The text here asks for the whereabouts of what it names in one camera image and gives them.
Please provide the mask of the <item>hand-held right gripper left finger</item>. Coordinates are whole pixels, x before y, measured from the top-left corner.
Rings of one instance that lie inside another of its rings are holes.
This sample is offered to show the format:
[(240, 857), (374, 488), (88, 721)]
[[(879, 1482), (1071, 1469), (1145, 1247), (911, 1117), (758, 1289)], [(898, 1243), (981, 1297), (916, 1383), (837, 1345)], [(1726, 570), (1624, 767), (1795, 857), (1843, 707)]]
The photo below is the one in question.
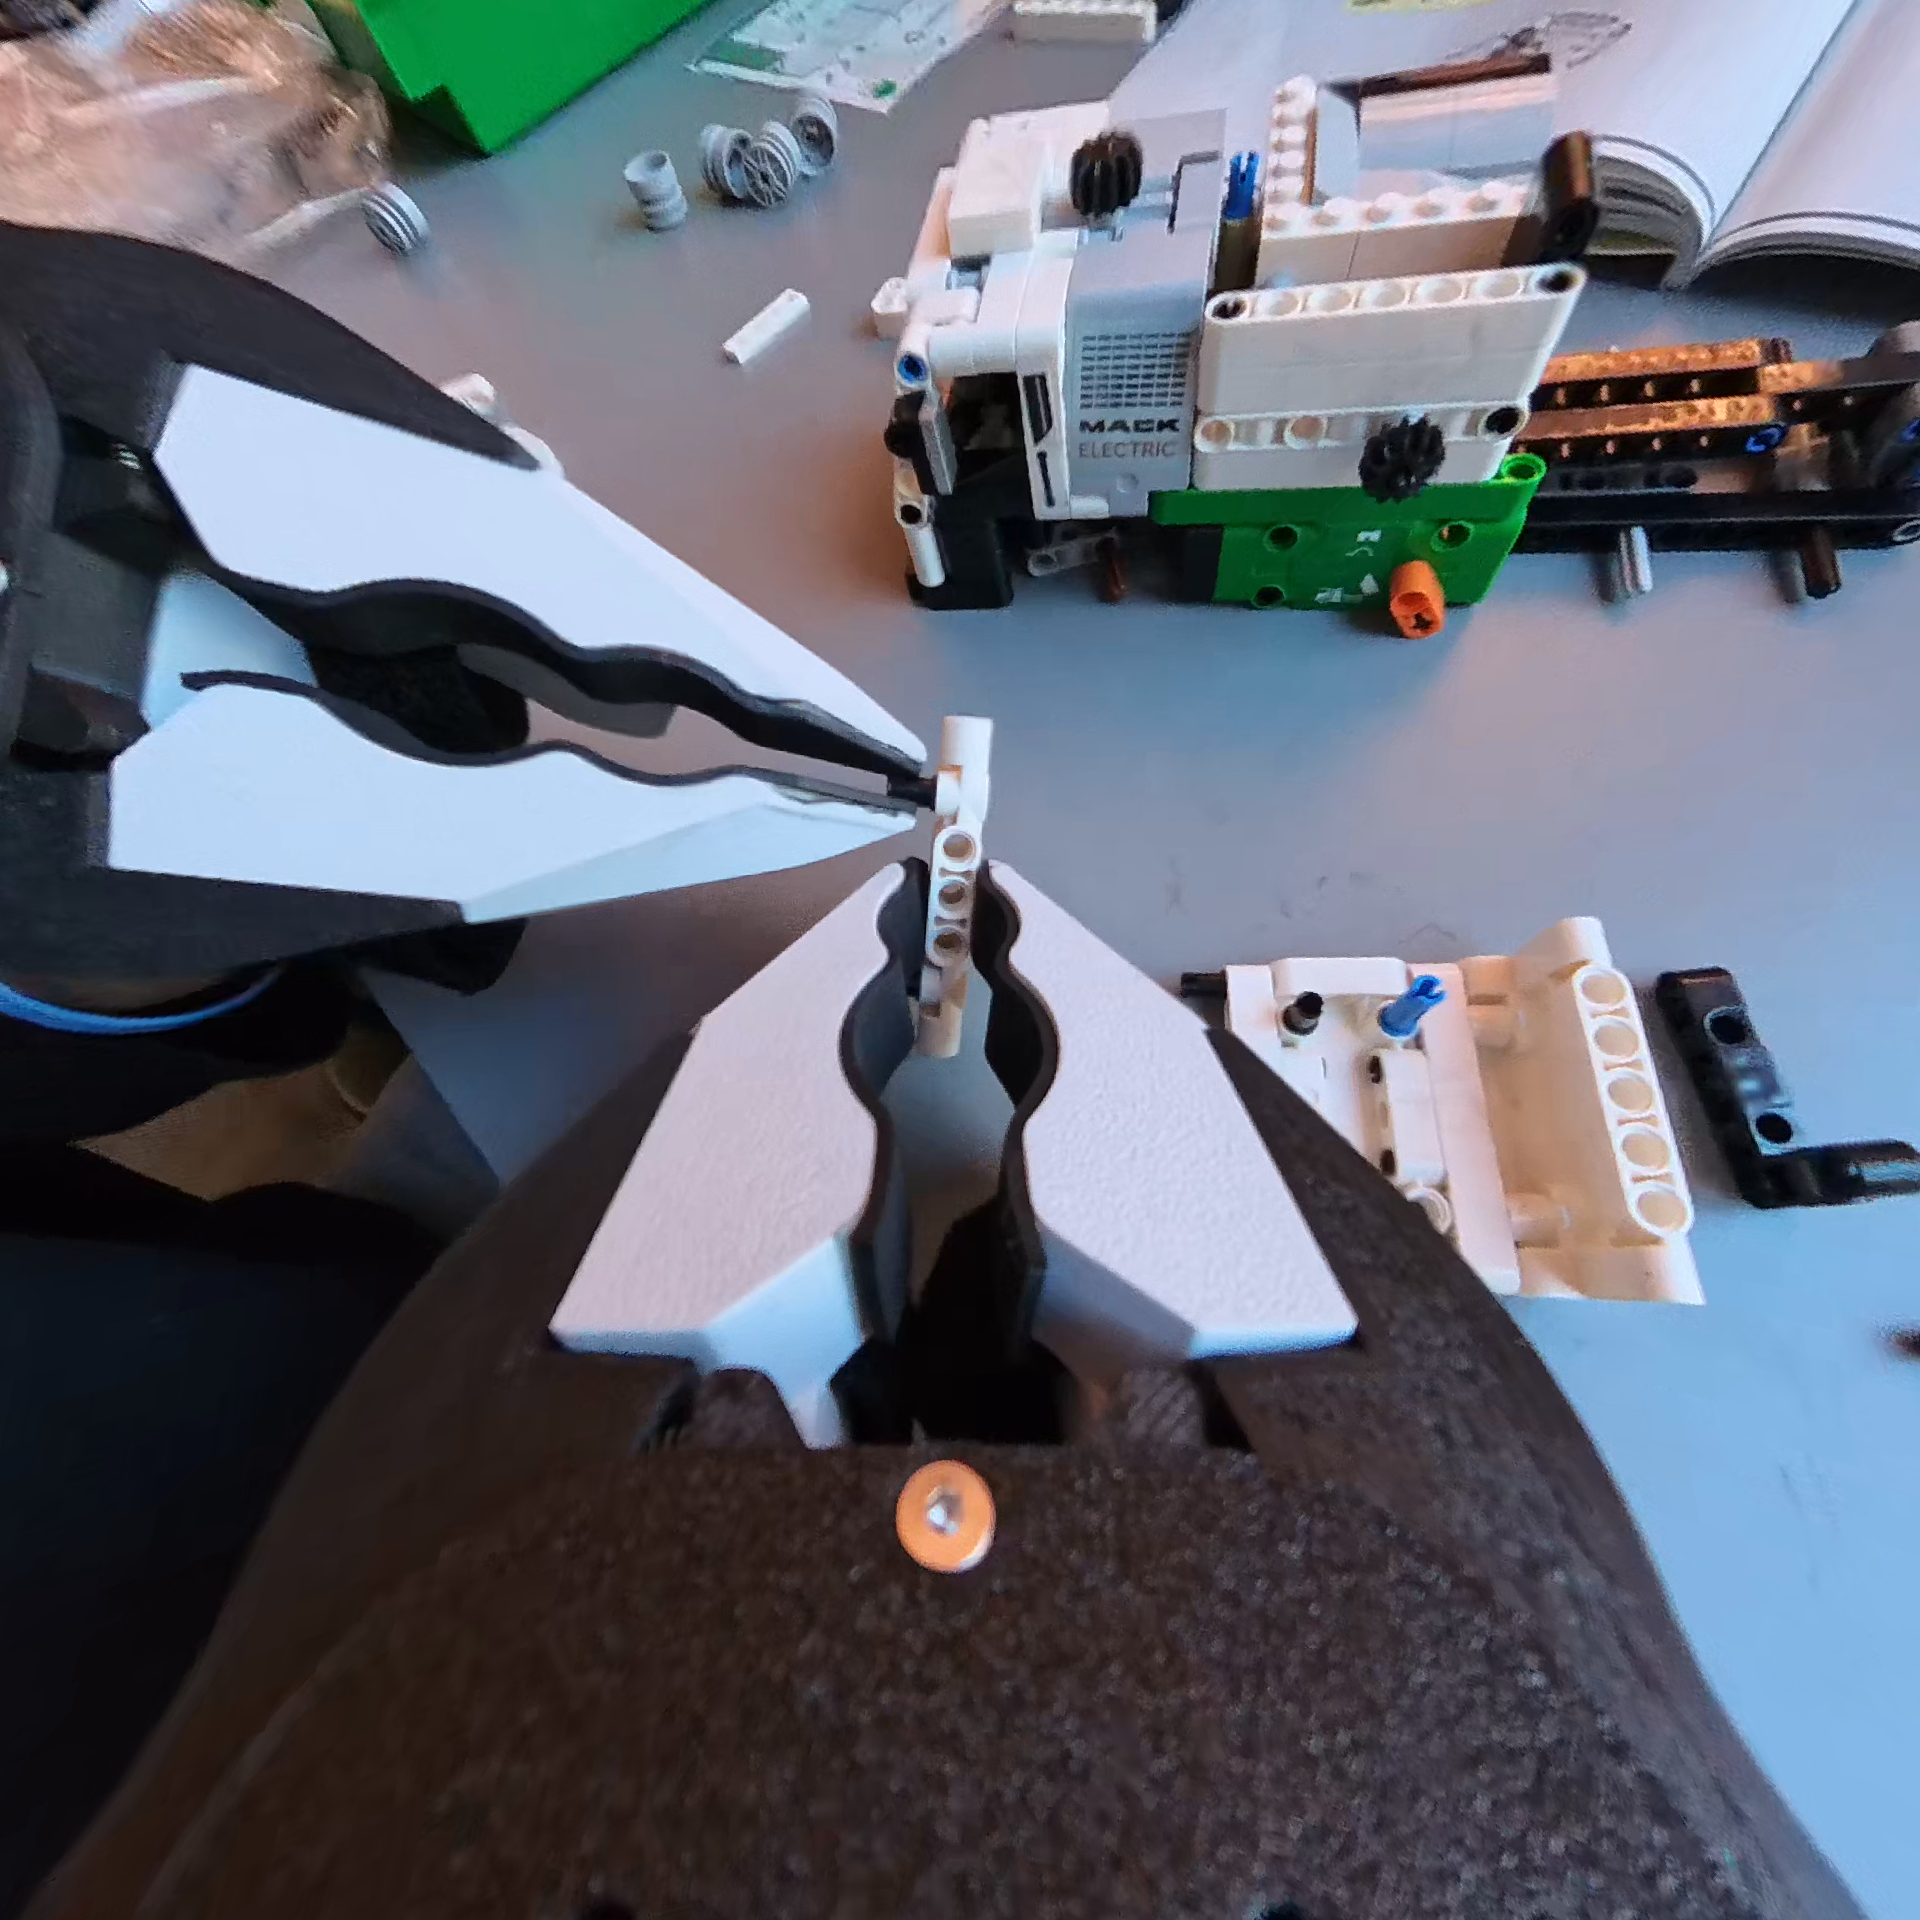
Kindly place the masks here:
[(565, 1348), (762, 1372), (810, 1447), (844, 1443), (830, 1383), (911, 1277), (881, 1090), (918, 1039), (924, 884), (879, 872), (696, 1025), (553, 1313)]

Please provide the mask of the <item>lego instruction booklet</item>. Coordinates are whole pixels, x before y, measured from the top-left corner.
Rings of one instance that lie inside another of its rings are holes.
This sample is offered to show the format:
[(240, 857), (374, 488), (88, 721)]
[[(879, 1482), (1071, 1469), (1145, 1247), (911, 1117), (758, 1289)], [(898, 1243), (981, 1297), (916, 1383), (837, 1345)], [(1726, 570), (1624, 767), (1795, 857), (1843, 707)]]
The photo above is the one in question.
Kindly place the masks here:
[(1257, 155), (1268, 211), (1473, 178), (1448, 157), (1473, 109), (1361, 109), (1366, 82), (1473, 62), (1547, 62), (1529, 109), (1593, 142), (1599, 246), (1669, 254), (1669, 283), (1767, 254), (1918, 267), (1918, 4), (1190, 4), (1117, 84), (1117, 120), (1224, 110), (1229, 157)]

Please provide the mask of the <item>person's black jacket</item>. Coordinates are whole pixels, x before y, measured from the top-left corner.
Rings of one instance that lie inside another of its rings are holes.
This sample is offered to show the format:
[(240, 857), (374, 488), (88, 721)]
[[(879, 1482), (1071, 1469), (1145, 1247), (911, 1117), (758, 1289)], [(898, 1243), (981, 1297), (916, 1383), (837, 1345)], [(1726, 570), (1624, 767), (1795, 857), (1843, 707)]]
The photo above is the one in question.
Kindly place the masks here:
[(319, 1410), (449, 1243), (5, 1153), (5, 1916), (128, 1772)]

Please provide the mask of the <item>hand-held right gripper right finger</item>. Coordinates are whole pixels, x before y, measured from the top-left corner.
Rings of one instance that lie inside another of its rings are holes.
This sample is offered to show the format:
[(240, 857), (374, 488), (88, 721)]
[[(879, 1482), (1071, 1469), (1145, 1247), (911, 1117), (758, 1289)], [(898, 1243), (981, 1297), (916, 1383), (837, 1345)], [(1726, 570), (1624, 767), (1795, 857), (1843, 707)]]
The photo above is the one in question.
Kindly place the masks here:
[(981, 879), (972, 957), (1003, 1142), (1009, 1343), (1084, 1398), (1132, 1367), (1278, 1355), (1359, 1329), (1261, 1139), (1222, 1035), (1009, 863)]

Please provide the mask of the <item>white lego panel subassembly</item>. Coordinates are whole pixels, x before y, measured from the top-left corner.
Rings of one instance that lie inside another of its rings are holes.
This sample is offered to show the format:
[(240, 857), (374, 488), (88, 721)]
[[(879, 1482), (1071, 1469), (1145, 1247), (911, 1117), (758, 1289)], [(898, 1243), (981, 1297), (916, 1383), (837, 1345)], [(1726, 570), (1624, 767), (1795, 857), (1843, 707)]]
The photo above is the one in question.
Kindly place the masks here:
[(1701, 1305), (1692, 1189), (1598, 919), (1461, 965), (1184, 972), (1496, 1292)]

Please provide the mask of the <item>green printed sticker sheet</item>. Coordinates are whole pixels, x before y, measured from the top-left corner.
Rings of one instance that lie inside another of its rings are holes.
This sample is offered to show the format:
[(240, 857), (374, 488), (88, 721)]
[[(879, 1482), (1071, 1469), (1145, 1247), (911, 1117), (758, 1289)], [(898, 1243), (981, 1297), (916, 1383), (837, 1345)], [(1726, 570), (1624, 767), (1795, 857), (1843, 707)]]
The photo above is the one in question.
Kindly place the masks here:
[(689, 70), (884, 114), (1003, 10), (1007, 4), (762, 4)]

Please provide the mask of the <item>white lego beam assembly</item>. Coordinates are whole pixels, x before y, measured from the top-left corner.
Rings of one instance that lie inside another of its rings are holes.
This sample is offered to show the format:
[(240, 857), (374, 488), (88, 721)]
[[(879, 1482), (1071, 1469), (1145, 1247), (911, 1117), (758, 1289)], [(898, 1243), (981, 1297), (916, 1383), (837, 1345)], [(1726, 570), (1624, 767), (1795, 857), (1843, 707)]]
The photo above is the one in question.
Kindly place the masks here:
[(972, 976), (972, 905), (988, 812), (993, 721), (947, 714), (933, 781), (931, 881), (918, 984), (918, 1052), (953, 1057)]

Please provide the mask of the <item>clear plastic bag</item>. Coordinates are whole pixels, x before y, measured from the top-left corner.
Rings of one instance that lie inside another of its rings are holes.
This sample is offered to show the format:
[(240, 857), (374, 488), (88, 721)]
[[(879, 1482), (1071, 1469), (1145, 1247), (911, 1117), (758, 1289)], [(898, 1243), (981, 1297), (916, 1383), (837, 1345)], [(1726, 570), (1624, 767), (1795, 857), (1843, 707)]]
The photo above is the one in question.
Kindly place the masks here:
[(255, 4), (97, 4), (5, 38), (5, 221), (261, 267), (390, 179), (383, 93)]

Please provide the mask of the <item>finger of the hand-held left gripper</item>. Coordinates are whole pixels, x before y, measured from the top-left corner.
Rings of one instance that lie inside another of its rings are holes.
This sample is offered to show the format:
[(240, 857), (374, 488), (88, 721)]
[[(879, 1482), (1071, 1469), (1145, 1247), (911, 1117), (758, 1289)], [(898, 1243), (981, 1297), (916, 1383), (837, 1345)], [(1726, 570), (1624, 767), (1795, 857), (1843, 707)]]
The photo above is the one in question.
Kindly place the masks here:
[(810, 866), (916, 805), (770, 770), (643, 779), (582, 747), (426, 757), (314, 686), (211, 674), (108, 770), (120, 872), (443, 900), (469, 926)]
[(311, 645), (431, 645), (542, 709), (916, 779), (924, 744), (852, 680), (548, 467), (244, 379), (184, 371), (154, 464), (211, 573)]

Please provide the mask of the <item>blue wristband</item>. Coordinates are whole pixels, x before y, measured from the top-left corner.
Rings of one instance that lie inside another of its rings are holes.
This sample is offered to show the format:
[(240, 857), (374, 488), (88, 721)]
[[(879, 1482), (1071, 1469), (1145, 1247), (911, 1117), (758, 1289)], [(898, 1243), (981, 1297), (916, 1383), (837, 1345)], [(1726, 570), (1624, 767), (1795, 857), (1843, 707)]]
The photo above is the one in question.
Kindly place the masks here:
[(61, 1039), (162, 1039), (172, 1031), (198, 1030), (207, 1022), (233, 1020), (244, 1013), (251, 1004), (267, 995), (279, 979), (286, 972), (285, 965), (258, 966), (241, 979), (219, 984), (222, 994), (198, 995), (172, 1013), (105, 1013), (105, 1008), (83, 1008), (70, 1004), (51, 1004), (45, 995), (32, 995), (20, 986), (5, 984), (5, 1020), (51, 1031)]

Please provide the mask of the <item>person's left forearm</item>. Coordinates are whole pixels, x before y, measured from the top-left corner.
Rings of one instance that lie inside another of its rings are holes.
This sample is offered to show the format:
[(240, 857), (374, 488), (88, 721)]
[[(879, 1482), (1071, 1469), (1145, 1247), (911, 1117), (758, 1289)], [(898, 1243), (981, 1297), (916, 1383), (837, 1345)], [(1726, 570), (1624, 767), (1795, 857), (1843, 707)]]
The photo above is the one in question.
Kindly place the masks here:
[(102, 1039), (5, 1020), (5, 1142), (80, 1142), (157, 1120), (222, 1084), (327, 1062), (355, 995), (299, 966), (240, 1013), (186, 1030)]

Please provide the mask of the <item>green plastic bin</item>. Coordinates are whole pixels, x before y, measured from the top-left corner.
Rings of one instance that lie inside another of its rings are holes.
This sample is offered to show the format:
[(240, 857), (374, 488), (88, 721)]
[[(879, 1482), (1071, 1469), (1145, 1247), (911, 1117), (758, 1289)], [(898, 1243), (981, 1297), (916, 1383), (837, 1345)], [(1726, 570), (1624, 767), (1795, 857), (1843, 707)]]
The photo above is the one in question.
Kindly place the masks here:
[(501, 155), (703, 4), (314, 4), (333, 51), (391, 105)]

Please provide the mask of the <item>black angled lego beam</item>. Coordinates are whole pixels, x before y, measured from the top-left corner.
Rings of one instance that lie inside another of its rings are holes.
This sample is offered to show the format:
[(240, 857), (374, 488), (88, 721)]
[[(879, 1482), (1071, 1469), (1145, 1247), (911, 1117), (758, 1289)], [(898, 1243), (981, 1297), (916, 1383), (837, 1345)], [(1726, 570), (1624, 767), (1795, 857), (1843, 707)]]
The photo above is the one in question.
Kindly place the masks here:
[(1725, 966), (1658, 972), (1651, 994), (1734, 1186), (1758, 1213), (1810, 1213), (1918, 1191), (1902, 1139), (1816, 1142)]

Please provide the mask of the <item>white green lego truck model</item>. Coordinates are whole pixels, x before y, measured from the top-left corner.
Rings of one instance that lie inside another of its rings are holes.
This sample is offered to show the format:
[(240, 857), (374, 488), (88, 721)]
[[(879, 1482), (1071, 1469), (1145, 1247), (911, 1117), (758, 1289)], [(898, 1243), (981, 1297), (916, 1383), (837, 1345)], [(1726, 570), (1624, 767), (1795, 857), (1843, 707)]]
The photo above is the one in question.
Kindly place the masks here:
[(1557, 354), (1599, 225), (1545, 51), (1224, 110), (972, 120), (876, 296), (909, 589), (1164, 550), (1175, 590), (1422, 640), (1513, 551), (1772, 551), (1812, 597), (1918, 542), (1918, 329), (1856, 358), (1747, 338)]

